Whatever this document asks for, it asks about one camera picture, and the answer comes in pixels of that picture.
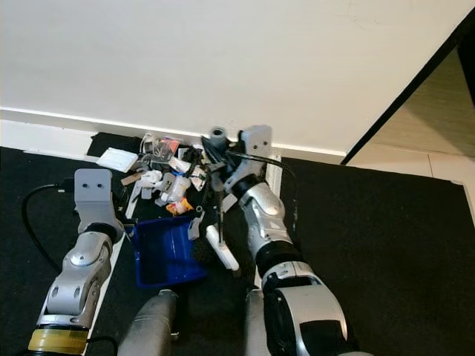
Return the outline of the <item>large black floor mat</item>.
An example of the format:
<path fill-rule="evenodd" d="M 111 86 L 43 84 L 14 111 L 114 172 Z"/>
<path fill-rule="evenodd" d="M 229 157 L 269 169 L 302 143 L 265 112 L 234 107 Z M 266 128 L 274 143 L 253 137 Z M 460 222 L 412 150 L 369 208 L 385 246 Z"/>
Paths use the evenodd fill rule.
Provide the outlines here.
<path fill-rule="evenodd" d="M 22 223 L 31 227 L 54 262 L 60 262 L 77 237 L 80 220 L 72 194 L 59 193 L 55 183 L 88 168 L 84 156 L 92 133 L 63 136 L 30 133 L 1 136 L 0 177 L 0 318 L 2 353 L 26 349 L 56 278 Z M 251 275 L 236 278 L 214 255 L 205 278 L 174 287 L 179 339 L 173 356 L 244 356 L 245 294 Z M 105 337 L 123 339 L 136 313 L 156 289 L 141 289 L 135 276 L 134 252 L 123 241 L 106 288 L 93 336 L 91 356 L 112 356 Z"/>

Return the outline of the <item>white crumpled trash piece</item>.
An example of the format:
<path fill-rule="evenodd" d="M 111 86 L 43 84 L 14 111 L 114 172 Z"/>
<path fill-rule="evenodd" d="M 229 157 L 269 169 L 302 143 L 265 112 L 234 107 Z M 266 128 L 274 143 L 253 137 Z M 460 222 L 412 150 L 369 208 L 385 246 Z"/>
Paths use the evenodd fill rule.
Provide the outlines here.
<path fill-rule="evenodd" d="M 180 202 L 186 196 L 191 183 L 189 177 L 165 173 L 156 185 L 156 190 L 160 193 L 157 201 L 164 204 Z"/>

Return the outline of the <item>clear crumpled plastic wrapper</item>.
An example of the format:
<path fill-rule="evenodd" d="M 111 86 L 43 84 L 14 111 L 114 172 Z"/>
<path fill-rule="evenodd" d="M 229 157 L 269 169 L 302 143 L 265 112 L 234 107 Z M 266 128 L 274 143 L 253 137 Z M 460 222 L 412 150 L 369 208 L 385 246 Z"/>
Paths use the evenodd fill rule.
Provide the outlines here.
<path fill-rule="evenodd" d="M 172 157 L 176 157 L 180 145 L 179 139 L 169 138 L 169 136 L 159 138 L 147 133 L 140 143 L 140 152 L 153 162 L 169 162 Z"/>

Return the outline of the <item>orange trash scrap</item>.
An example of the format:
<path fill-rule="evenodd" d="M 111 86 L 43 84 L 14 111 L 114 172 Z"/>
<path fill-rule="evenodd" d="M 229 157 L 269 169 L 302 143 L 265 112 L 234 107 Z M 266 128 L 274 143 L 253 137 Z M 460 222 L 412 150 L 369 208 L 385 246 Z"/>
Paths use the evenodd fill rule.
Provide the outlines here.
<path fill-rule="evenodd" d="M 194 209 L 187 199 L 170 202 L 169 204 L 166 204 L 166 207 L 164 208 L 166 208 L 166 210 L 169 211 L 173 217 L 181 216 L 181 214 L 188 213 L 188 211 L 192 211 Z"/>

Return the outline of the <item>small white paper scrap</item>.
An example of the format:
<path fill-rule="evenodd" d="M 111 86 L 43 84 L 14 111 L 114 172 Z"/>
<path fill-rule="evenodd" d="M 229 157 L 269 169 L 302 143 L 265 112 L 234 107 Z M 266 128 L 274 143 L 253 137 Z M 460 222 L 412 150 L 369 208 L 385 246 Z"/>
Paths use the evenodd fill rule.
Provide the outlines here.
<path fill-rule="evenodd" d="M 145 171 L 140 174 L 137 186 L 143 190 L 163 192 L 164 173 L 162 171 Z"/>

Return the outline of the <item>white baseboard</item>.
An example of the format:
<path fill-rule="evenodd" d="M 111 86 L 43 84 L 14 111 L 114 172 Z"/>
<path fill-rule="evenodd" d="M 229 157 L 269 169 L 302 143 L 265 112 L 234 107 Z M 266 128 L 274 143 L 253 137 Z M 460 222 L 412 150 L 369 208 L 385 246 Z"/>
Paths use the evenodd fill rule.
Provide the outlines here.
<path fill-rule="evenodd" d="M 198 132 L 174 130 L 170 128 L 153 128 L 153 126 L 139 125 L 139 123 L 123 123 L 105 121 L 105 119 L 88 118 L 88 116 L 74 116 L 47 111 L 28 110 L 0 106 L 2 119 L 14 122 L 37 123 L 37 125 L 54 126 L 55 128 L 69 128 L 81 131 L 109 132 L 126 136 L 138 136 L 146 132 L 161 133 L 166 136 L 180 136 L 180 138 L 197 138 Z"/>

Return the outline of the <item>grey right robot leg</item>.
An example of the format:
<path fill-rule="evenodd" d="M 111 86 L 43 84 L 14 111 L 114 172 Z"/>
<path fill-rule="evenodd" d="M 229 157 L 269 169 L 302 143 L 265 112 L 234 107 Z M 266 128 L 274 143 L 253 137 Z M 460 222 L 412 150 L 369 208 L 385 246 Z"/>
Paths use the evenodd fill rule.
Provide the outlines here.
<path fill-rule="evenodd" d="M 271 356 L 267 346 L 261 289 L 248 292 L 245 311 L 244 356 Z"/>

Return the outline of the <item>grey robot leg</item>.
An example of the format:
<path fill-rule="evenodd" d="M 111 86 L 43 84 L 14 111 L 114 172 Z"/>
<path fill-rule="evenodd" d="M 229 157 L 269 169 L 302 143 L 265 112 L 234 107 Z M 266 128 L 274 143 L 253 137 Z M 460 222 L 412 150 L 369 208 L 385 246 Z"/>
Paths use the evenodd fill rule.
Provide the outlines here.
<path fill-rule="evenodd" d="M 117 356 L 170 356 L 177 296 L 162 289 L 140 308 L 119 343 Z"/>
<path fill-rule="evenodd" d="M 261 289 L 248 292 L 245 311 L 244 356 L 271 356 L 267 346 Z"/>

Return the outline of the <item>grey left robot leg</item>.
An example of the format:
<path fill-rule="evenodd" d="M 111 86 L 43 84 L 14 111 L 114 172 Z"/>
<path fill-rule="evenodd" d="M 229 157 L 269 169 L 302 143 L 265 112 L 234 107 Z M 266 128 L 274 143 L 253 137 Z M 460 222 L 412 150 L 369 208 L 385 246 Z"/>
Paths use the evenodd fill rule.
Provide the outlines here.
<path fill-rule="evenodd" d="M 140 308 L 119 343 L 117 356 L 170 356 L 177 296 L 162 289 Z"/>

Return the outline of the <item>black door frame edge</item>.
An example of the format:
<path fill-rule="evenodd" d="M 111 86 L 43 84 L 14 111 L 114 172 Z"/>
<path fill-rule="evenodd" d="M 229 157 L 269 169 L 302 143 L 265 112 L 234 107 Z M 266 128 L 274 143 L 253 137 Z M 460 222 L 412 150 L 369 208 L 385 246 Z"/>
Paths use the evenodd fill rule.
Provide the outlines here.
<path fill-rule="evenodd" d="M 347 163 L 352 162 L 353 157 L 355 157 L 383 126 L 393 118 L 396 111 L 406 104 L 406 101 L 413 93 L 424 84 L 425 80 L 430 78 L 430 75 L 438 68 L 438 65 L 448 57 L 452 50 L 455 50 L 455 48 L 465 40 L 466 35 L 471 33 L 472 30 L 475 30 L 475 7 L 472 7 L 472 10 L 468 11 L 468 14 L 466 14 L 460 24 L 454 28 L 454 31 L 448 35 L 447 40 L 442 43 L 441 47 L 431 55 L 430 60 L 425 62 L 424 67 L 418 71 L 413 77 L 413 80 L 408 82 L 406 88 L 391 102 L 377 121 L 374 122 L 373 125 L 367 129 L 367 132 L 361 136 L 360 140 L 349 149 L 346 156 L 339 162 L 340 165 L 347 165 Z"/>

